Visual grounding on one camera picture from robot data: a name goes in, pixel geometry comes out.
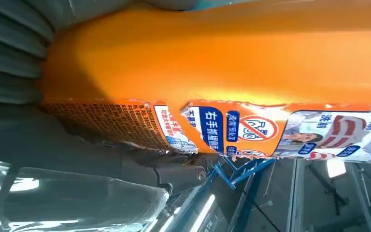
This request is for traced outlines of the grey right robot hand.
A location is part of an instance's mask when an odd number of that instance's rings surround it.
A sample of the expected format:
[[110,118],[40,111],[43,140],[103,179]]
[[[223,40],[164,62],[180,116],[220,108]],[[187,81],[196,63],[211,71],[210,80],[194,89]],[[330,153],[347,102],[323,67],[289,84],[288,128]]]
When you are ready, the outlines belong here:
[[42,111],[55,34],[129,0],[0,0],[0,232],[99,232],[155,219],[204,166],[126,143],[87,143]]

